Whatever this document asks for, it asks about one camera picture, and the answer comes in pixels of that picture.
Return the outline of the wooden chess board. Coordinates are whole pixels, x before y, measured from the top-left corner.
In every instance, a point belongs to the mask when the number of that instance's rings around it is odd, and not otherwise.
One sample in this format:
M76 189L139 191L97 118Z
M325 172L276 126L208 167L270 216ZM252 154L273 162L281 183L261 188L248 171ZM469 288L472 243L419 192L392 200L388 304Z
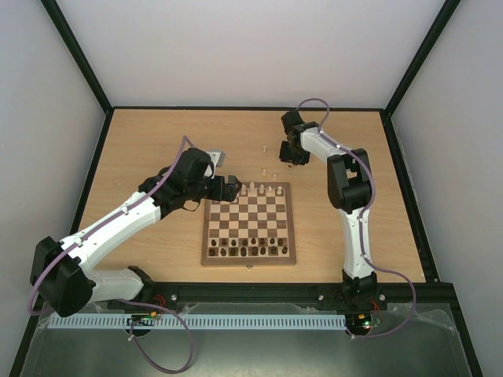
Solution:
M295 265L296 240L293 221L291 185L288 182L257 182L255 194L248 195L251 182L245 182L247 193L239 194L229 202L208 200L204 208L204 227L201 248L203 266L255 266L255 265ZM260 185L264 185L264 195L258 195ZM267 195L268 186L274 190L273 196ZM277 195L277 187L283 188L282 195ZM209 258L207 242L213 237L252 238L266 237L288 239L290 256L287 258Z

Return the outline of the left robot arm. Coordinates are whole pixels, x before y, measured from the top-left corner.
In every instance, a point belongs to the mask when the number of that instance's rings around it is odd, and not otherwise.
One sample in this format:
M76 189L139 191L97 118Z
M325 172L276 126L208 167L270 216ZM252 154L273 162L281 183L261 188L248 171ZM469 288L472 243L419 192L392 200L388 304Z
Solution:
M39 241L31 267L35 293L60 317L69 317L91 302L137 298L148 279L140 269L98 271L97 264L135 233L184 208L188 201L234 201L240 181L216 174L224 159L221 150L181 151L170 166L146 178L102 219L62 240L48 236Z

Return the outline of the dark pieces front row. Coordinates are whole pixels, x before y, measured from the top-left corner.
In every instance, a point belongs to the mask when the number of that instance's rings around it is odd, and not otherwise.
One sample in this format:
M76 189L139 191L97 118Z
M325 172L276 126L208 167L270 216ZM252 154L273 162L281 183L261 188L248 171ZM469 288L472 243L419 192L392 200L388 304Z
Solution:
M287 247L210 247L209 258L287 258L290 256Z

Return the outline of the black aluminium frame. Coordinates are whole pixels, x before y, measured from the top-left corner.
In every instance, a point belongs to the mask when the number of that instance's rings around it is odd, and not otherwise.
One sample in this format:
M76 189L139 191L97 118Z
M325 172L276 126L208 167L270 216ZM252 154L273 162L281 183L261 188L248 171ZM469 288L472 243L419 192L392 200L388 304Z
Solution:
M77 41L69 23L67 22L59 4L55 1L42 2L46 13L50 17L54 27L57 29L60 37L66 45L68 51L77 63L79 70L91 88L93 94L98 100L99 105L105 114L105 121L101 128L97 146L90 164L90 169L86 175L82 193L72 222L72 229L76 230L80 225L86 202L88 200L91 186L97 171L99 160L105 141L108 136L108 130L112 121L112 116L116 107L112 106L105 95L101 84L97 80L89 61L86 58L80 44ZM428 33L421 42L416 51L406 73L402 77L397 89L393 93L389 103L385 108L378 109L380 121L384 128L384 134L387 138L387 145L390 150L398 184L402 193L409 224L412 229L413 238L416 243L417 253L420 258L421 268L426 274L426 281L416 283L417 299L420 303L439 304L446 303L450 306L453 313L454 323L460 333L461 345L463 346L468 368L472 375L480 376L482 374L472 340L468 333L467 325L461 311L461 306L457 299L455 288L452 283L442 282L434 262L431 247L427 239L424 223L420 216L417 206L417 200L413 198L413 187L406 169L405 158L398 144L398 137L395 132L391 117L395 113L398 105L405 96L407 90L413 83L418 72L426 61L429 53L432 51L437 40L442 35L445 27L449 23L452 15L456 11L459 3L453 0L447 0L442 4L439 13L435 17ZM337 291L342 288L341 283L158 283L157 288L163 293L173 289L178 292L182 302L188 298L211 298L217 300L223 298L230 303L271 303L278 298L283 303L309 304L314 300L314 292L320 289L329 289Z

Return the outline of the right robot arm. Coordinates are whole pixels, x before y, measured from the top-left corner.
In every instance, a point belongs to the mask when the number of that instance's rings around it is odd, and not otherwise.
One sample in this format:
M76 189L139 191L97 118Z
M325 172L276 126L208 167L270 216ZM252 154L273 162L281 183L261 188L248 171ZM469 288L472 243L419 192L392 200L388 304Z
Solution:
M351 149L330 137L316 122L305 122L299 111L283 114L287 137L281 143L280 161L305 165L314 155L326 163L329 202L342 218L345 243L342 299L355 309L365 305L377 290L369 242L369 208L375 200L375 182L367 152Z

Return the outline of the dark pieces row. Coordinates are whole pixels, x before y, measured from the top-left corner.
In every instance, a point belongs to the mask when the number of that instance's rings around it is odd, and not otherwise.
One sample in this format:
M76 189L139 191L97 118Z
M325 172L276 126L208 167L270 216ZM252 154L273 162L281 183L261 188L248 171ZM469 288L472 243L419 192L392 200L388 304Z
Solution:
M272 246L288 246L288 239L284 237L279 238L266 238L266 237L252 237L252 238L232 238L232 237L213 237L207 242L209 247L272 247Z
M210 247L209 258L287 258L290 256L287 247Z

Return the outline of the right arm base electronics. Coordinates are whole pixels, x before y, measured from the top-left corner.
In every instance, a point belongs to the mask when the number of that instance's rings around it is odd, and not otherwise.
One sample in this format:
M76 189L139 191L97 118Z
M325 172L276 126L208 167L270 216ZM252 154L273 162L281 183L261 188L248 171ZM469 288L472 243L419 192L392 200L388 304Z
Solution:
M370 336L382 327L386 309L387 304L385 302L370 299L367 309L345 315L345 332L354 338Z

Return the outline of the dark pieces back row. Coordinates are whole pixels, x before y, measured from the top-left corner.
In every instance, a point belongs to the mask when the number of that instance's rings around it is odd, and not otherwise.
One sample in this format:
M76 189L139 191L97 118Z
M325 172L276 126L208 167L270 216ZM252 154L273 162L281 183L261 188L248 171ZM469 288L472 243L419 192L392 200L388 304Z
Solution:
M207 242L209 247L272 247L272 246L288 246L288 239L284 237L279 238L266 238L266 237L252 237L252 238L232 238L232 237L213 237Z

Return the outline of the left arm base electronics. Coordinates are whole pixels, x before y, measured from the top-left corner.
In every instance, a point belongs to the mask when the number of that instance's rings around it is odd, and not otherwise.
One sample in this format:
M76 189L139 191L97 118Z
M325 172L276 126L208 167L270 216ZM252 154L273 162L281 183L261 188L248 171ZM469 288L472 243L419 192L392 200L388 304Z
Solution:
M148 308L147 313L132 314L127 320L127 325L134 326L133 335L142 337L151 331L154 322L160 320L163 316L163 310Z

